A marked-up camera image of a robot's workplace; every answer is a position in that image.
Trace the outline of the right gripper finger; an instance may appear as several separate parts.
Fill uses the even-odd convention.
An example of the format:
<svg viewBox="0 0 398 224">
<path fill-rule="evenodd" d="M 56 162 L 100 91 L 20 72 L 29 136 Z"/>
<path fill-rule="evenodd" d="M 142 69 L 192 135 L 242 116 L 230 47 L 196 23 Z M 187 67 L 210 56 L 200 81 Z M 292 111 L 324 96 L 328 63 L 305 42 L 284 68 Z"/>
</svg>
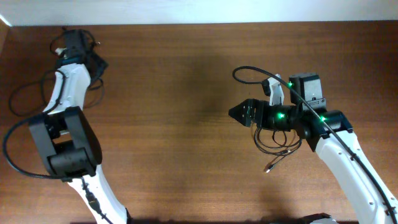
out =
<svg viewBox="0 0 398 224">
<path fill-rule="evenodd" d="M 231 109 L 229 109 L 228 114 L 229 115 L 247 114 L 250 105 L 251 105 L 251 100 L 250 99 L 246 99 L 246 100 L 242 101 L 241 103 L 239 103 L 238 105 L 236 105 L 236 106 L 232 107 Z"/>
<path fill-rule="evenodd" d="M 231 117 L 245 127 L 251 126 L 251 119 L 244 114 L 234 114 Z"/>
</svg>

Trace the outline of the black USB cable long tail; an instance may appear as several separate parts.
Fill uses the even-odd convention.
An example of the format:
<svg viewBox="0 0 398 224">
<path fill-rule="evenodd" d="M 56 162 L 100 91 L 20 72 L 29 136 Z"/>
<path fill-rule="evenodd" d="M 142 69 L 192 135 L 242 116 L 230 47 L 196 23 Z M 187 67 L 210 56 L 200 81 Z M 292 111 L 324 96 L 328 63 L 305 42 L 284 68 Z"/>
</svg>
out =
<svg viewBox="0 0 398 224">
<path fill-rule="evenodd" d="M 11 94 L 9 95 L 9 98 L 7 100 L 7 106 L 9 111 L 17 117 L 28 117 L 34 115 L 36 112 L 42 111 L 43 108 L 45 108 L 48 104 L 47 97 L 45 95 L 45 84 L 47 82 L 52 82 L 55 83 L 55 77 L 49 77 L 50 71 L 44 72 L 42 77 L 39 80 L 29 82 L 26 84 L 23 84 L 17 88 L 15 88 Z M 104 96 L 105 96 L 105 87 L 104 87 L 104 80 L 102 78 L 97 79 L 96 82 L 99 82 L 99 85 L 90 85 L 88 87 L 89 92 L 95 92 L 100 90 L 101 94 L 99 97 L 95 97 L 93 100 L 91 100 L 88 104 L 84 105 L 84 109 L 92 108 L 94 106 L 99 105 Z M 40 103 L 33 109 L 29 111 L 19 111 L 14 107 L 14 102 L 15 99 L 18 98 L 19 96 L 22 96 L 22 93 L 30 88 L 33 88 L 34 86 L 38 86 L 39 93 L 40 93 Z"/>
</svg>

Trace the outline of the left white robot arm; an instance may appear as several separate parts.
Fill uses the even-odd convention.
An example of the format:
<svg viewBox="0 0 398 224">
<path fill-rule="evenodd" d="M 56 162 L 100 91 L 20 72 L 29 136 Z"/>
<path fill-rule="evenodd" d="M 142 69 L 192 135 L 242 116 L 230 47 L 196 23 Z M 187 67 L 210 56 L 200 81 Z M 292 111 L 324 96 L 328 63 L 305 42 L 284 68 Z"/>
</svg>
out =
<svg viewBox="0 0 398 224">
<path fill-rule="evenodd" d="M 86 92 L 108 64 L 94 51 L 89 31 L 65 30 L 59 37 L 64 46 L 52 50 L 57 56 L 52 96 L 29 121 L 39 156 L 50 177 L 73 188 L 97 223 L 131 223 L 104 176 L 101 146 L 83 113 Z"/>
</svg>

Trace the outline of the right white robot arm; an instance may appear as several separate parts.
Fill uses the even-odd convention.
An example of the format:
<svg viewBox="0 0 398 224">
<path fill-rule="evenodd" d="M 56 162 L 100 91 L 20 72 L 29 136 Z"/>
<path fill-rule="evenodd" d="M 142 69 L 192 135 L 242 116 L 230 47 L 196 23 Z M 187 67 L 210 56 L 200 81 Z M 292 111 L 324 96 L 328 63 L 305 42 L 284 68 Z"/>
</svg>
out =
<svg viewBox="0 0 398 224">
<path fill-rule="evenodd" d="M 273 133 L 294 130 L 299 140 L 278 144 L 278 158 L 293 153 L 303 140 L 331 170 L 360 223 L 397 223 L 397 198 L 393 196 L 359 145 L 346 116 L 328 111 L 316 73 L 299 73 L 285 82 L 265 72 L 260 82 L 269 100 L 246 99 L 228 111 L 243 126 L 256 124 L 254 142 L 266 154 L 271 149 L 260 140 L 262 130 Z"/>
</svg>

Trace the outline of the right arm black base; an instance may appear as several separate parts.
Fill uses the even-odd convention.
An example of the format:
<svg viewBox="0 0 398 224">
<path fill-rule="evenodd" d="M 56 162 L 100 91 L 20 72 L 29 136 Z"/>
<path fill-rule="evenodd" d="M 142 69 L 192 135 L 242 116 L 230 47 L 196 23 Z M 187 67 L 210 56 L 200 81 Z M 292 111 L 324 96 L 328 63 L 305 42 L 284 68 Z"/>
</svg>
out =
<svg viewBox="0 0 398 224">
<path fill-rule="evenodd" d="M 299 224 L 338 224 L 338 222 L 327 213 L 316 213 L 307 215 L 298 220 Z"/>
</svg>

